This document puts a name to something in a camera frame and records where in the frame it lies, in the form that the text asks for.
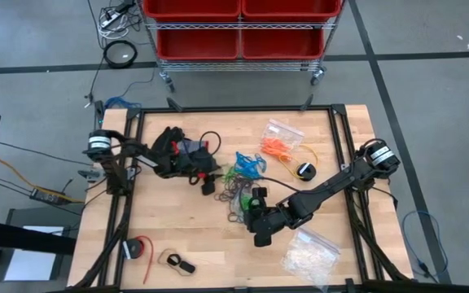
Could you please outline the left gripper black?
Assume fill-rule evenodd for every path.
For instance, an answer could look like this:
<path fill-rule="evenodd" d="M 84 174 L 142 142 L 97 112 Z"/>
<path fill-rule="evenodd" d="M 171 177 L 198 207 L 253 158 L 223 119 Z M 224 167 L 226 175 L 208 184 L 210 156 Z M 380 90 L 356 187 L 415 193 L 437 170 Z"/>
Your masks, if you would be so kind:
<path fill-rule="evenodd" d="M 200 148 L 187 154 L 182 151 L 166 151 L 169 158 L 169 170 L 165 178 L 198 177 L 200 173 L 209 174 L 219 169 L 219 165 L 208 149 Z M 224 174 L 214 174 L 215 179 L 223 178 Z"/>

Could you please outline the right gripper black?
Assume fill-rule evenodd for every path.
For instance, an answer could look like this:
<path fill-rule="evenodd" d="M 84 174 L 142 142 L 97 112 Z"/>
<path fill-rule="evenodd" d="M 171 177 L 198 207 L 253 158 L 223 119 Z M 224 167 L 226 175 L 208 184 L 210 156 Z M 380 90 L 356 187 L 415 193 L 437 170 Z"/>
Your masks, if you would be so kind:
<path fill-rule="evenodd" d="M 291 221 L 290 212 L 285 207 L 265 208 L 265 201 L 262 199 L 249 199 L 246 213 L 255 216 L 245 224 L 248 231 L 253 234 L 278 233 Z"/>

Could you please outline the clear zip bag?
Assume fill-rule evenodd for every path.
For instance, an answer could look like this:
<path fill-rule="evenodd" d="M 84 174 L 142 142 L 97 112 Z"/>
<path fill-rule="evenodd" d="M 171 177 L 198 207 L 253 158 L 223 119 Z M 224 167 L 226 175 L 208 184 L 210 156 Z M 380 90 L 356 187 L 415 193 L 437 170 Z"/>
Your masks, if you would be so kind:
<path fill-rule="evenodd" d="M 298 147 L 303 142 L 304 137 L 305 133 L 297 128 L 275 119 L 269 119 L 261 135 L 261 141 L 263 138 L 278 138 L 291 148 L 290 154 L 295 147 Z"/>
<path fill-rule="evenodd" d="M 256 216 L 261 202 L 257 197 L 239 191 L 234 199 L 235 213 L 239 218 L 240 223 L 247 224 Z"/>

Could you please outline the stack of clear zip bags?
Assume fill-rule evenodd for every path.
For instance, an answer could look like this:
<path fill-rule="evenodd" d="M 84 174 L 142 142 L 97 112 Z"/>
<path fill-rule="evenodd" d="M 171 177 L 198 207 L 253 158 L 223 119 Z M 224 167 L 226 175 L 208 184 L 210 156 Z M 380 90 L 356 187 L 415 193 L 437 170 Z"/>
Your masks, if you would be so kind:
<path fill-rule="evenodd" d="M 340 247 L 308 228 L 298 228 L 281 260 L 282 267 L 322 293 L 328 293 Z"/>

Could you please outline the dark rubber bands pile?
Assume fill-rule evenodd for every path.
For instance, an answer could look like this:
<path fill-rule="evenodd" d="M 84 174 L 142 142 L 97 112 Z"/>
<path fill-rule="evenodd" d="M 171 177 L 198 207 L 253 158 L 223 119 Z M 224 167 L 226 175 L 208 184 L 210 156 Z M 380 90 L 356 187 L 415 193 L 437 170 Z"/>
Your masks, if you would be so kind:
<path fill-rule="evenodd" d="M 224 189 L 222 192 L 215 194 L 213 198 L 220 202 L 230 202 L 236 196 L 243 193 L 245 189 L 252 187 L 254 181 L 246 177 L 233 177 L 224 182 Z"/>

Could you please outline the loose dark rubber bands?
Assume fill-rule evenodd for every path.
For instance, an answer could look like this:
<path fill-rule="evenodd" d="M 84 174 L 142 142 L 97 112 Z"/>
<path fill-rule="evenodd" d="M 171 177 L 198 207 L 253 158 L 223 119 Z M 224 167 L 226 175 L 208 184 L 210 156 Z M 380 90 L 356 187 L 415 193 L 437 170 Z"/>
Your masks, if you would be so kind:
<path fill-rule="evenodd" d="M 230 207 L 229 213 L 227 215 L 228 222 L 233 223 L 244 223 L 244 210 L 242 208 L 232 208 Z"/>

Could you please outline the blue rubber bands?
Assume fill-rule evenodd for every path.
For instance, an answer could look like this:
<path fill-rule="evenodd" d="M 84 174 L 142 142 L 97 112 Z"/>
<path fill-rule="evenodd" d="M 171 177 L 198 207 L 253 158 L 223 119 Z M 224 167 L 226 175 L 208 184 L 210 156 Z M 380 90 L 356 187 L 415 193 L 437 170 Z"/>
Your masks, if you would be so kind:
<path fill-rule="evenodd" d="M 236 162 L 234 170 L 236 173 L 244 177 L 255 179 L 261 176 L 267 169 L 267 163 L 260 154 L 255 154 L 254 157 L 243 155 L 236 152 Z"/>

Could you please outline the black bundle with green edge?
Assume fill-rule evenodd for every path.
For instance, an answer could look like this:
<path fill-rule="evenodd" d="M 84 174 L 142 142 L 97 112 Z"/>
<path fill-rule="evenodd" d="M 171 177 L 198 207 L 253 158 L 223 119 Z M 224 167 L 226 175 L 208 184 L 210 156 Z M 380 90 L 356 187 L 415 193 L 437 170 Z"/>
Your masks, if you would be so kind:
<path fill-rule="evenodd" d="M 166 151 L 182 151 L 189 154 L 200 148 L 204 148 L 203 142 L 190 140 L 181 128 L 169 126 L 164 129 L 151 146 L 151 150 L 159 157 L 165 156 Z"/>

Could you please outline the small black box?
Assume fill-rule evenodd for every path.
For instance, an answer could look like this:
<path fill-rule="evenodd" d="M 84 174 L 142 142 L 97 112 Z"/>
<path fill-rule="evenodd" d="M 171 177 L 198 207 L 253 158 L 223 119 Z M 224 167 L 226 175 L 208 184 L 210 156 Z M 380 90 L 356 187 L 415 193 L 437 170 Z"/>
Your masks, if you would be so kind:
<path fill-rule="evenodd" d="M 103 118 L 105 113 L 105 107 L 102 100 L 94 102 L 94 129 L 101 129 Z"/>

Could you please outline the black round magnifier lamp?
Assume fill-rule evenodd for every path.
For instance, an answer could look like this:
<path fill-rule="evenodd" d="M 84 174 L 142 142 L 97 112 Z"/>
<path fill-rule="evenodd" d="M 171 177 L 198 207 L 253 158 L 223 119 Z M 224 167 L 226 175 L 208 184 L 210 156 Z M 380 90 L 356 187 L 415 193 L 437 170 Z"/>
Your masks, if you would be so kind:
<path fill-rule="evenodd" d="M 112 69 L 129 68 L 138 57 L 137 47 L 126 40 L 115 40 L 103 49 L 103 59 Z"/>

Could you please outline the white power strip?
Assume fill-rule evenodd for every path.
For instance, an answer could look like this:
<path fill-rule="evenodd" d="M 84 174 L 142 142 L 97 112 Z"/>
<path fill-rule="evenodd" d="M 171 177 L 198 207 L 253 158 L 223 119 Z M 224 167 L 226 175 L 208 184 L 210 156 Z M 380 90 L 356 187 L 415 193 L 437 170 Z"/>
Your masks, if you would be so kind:
<path fill-rule="evenodd" d="M 99 27 L 100 28 L 107 28 L 109 27 L 113 22 L 121 18 L 121 13 L 118 13 L 116 11 L 109 12 L 105 11 L 100 17 L 99 17 Z"/>

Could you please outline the grey cart with white sheet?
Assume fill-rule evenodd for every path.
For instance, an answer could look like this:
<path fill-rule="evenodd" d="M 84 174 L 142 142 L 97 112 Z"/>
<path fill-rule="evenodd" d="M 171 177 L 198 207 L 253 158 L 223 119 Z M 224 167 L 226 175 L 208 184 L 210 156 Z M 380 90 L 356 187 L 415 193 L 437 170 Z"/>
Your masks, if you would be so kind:
<path fill-rule="evenodd" d="M 56 208 L 11 209 L 8 225 L 73 237 L 79 212 Z M 0 260 L 0 293 L 42 293 L 66 287 L 72 257 L 53 253 L 3 248 Z"/>

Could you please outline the black beam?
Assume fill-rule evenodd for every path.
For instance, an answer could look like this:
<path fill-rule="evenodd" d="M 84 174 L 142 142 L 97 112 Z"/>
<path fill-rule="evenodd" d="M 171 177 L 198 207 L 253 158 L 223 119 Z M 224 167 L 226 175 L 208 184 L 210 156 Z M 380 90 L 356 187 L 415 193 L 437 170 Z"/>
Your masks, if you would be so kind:
<path fill-rule="evenodd" d="M 0 247 L 72 255 L 76 239 L 0 224 Z"/>

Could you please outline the black aluminium table frame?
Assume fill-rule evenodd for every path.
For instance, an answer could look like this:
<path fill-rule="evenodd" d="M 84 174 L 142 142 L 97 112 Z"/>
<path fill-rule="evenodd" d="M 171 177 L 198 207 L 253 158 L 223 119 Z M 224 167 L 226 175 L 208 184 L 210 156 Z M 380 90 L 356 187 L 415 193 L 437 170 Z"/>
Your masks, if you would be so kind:
<path fill-rule="evenodd" d="M 276 160 L 265 157 L 265 175 L 284 181 L 295 188 L 312 188 L 339 171 L 340 162 L 330 128 L 328 106 L 313 106 L 306 112 L 299 107 L 263 107 L 249 109 L 213 108 L 168 112 L 156 109 L 144 118 L 142 141 L 152 144 L 166 126 L 182 127 L 184 133 L 197 139 L 212 130 L 221 135 L 221 148 L 215 155 L 220 164 L 233 164 L 235 152 L 252 155 L 259 152 L 261 135 L 269 119 L 298 128 L 305 133 L 305 144 L 319 158 L 318 175 L 311 182 L 300 182 Z M 349 133 L 357 149 L 376 137 L 365 105 L 345 106 Z M 343 115 L 336 115 L 345 161 L 349 151 L 344 138 Z M 216 201 L 212 195 L 202 196 L 199 185 L 189 185 L 186 178 L 158 178 L 150 168 L 142 167 L 135 182 L 133 210 L 127 238 L 147 236 L 154 244 L 154 257 L 147 282 L 142 283 L 150 258 L 150 246 L 137 260 L 125 260 L 121 289 L 137 293 L 141 289 L 264 289 L 263 287 L 307 286 L 307 282 L 289 274 L 281 259 L 296 231 L 284 229 L 273 236 L 271 246 L 257 248 L 246 228 L 227 220 L 227 203 Z M 378 190 L 370 193 L 370 217 L 375 238 L 389 260 L 407 277 L 413 277 L 407 250 L 392 198 Z M 112 197 L 102 194 L 83 213 L 77 245 L 72 258 L 68 286 L 75 285 L 86 274 L 103 250 Z M 346 278 L 360 282 L 360 271 L 354 251 L 344 193 L 327 200 L 314 218 L 302 228 L 328 238 L 340 247 L 340 258 L 331 274 L 330 284 L 342 285 Z M 173 249 L 197 267 L 191 276 L 181 276 L 176 270 L 158 263 L 165 249 Z"/>

